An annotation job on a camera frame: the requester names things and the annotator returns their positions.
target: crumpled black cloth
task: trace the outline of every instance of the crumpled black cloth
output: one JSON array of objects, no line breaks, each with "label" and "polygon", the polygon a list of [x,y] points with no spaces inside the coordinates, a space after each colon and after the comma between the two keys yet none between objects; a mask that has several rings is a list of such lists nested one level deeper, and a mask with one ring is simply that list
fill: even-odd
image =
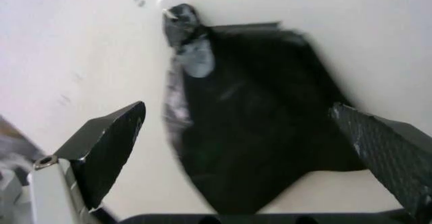
[{"label": "crumpled black cloth", "polygon": [[277,23],[205,27],[186,4],[170,12],[169,140],[217,212],[255,213],[309,171],[364,169],[328,113],[350,103],[304,36]]}]

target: white surface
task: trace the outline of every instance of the white surface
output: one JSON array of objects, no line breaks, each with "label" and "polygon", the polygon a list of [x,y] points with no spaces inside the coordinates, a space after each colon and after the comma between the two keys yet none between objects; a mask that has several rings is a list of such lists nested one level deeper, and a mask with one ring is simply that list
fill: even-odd
[{"label": "white surface", "polygon": [[[147,118],[105,203],[120,217],[211,211],[164,134],[170,58],[157,0],[0,0],[0,113],[47,153],[143,100]],[[362,109],[432,135],[432,0],[188,0],[207,25],[283,21],[314,39]],[[310,174],[266,212],[397,207],[367,172]]]}]

